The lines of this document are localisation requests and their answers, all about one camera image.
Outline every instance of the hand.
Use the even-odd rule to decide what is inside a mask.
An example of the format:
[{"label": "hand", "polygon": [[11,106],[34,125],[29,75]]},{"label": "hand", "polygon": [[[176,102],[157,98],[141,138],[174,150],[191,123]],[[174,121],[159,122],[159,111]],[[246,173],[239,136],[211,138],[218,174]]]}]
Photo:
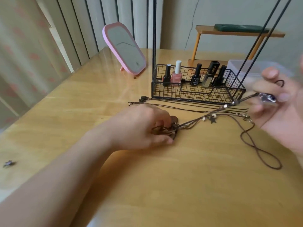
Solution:
[{"label": "hand", "polygon": [[169,113],[148,104],[132,105],[88,132],[90,141],[102,145],[106,140],[113,151],[146,149],[172,144],[167,135],[151,134],[153,127],[171,126]]},{"label": "hand", "polygon": [[[269,133],[296,155],[303,156],[303,88],[301,84],[280,74],[274,67],[262,72],[263,80],[253,85],[253,90],[273,94],[277,106],[262,105],[257,97],[248,100],[248,114],[261,129]],[[274,84],[284,80],[283,87]]]}]

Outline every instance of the black wire basket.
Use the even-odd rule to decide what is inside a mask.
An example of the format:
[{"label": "black wire basket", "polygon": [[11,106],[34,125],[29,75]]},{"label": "black wire basket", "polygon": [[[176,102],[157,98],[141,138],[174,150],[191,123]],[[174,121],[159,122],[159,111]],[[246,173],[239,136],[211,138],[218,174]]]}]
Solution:
[{"label": "black wire basket", "polygon": [[[202,80],[206,74],[207,68],[201,68],[201,80],[198,85],[191,86],[190,81],[196,68],[181,66],[181,83],[170,83],[169,86],[163,86],[162,78],[165,75],[165,64],[157,64],[151,83],[151,96],[154,99],[178,100],[198,103],[225,104],[240,99],[245,87],[240,83],[235,73],[226,69],[224,81],[221,86],[203,88]],[[171,72],[175,71],[175,65],[171,66]]]}]

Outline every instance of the cosmetic bottle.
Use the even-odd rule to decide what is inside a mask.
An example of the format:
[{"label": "cosmetic bottle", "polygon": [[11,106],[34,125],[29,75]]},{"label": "cosmetic bottle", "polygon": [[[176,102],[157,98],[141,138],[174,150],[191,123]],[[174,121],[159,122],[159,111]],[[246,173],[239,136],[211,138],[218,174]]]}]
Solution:
[{"label": "cosmetic bottle", "polygon": [[222,83],[224,81],[223,76],[224,76],[226,68],[227,68],[226,65],[222,65],[221,66],[218,76],[214,78],[214,82],[212,83],[212,87],[221,86],[222,85]]},{"label": "cosmetic bottle", "polygon": [[163,76],[162,78],[162,84],[164,87],[167,87],[169,86],[170,84],[170,81],[171,81],[171,75],[170,75],[170,67],[171,67],[171,64],[167,64],[166,65],[166,68],[165,68],[165,76]]},{"label": "cosmetic bottle", "polygon": [[211,83],[212,79],[214,78],[214,75],[216,74],[219,66],[220,66],[220,63],[217,61],[210,62],[210,65],[207,69],[207,73],[202,81],[202,87],[204,87],[204,88],[210,87],[210,83]]},{"label": "cosmetic bottle", "polygon": [[172,78],[171,78],[172,83],[181,83],[182,73],[180,72],[180,69],[181,69],[181,61],[177,61],[175,72],[172,73]]},{"label": "cosmetic bottle", "polygon": [[192,77],[191,77],[191,81],[190,81],[191,86],[196,86],[199,84],[199,81],[201,79],[201,76],[200,76],[201,67],[202,67],[202,64],[197,64],[195,74],[192,75]]}]

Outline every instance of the mirror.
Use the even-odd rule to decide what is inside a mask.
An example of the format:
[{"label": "mirror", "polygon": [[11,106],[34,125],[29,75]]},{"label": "mirror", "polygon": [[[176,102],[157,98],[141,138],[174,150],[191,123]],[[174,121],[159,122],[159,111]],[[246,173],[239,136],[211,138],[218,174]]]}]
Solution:
[{"label": "mirror", "polygon": [[104,26],[103,37],[113,54],[128,73],[138,75],[146,67],[146,59],[129,30],[120,22]]}]

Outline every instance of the floral curtain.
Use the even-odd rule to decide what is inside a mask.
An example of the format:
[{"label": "floral curtain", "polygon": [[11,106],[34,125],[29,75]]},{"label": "floral curtain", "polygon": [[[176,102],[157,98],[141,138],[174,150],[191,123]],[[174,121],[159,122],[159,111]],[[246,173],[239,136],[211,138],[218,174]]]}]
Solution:
[{"label": "floral curtain", "polygon": [[36,0],[0,0],[0,132],[69,75]]}]

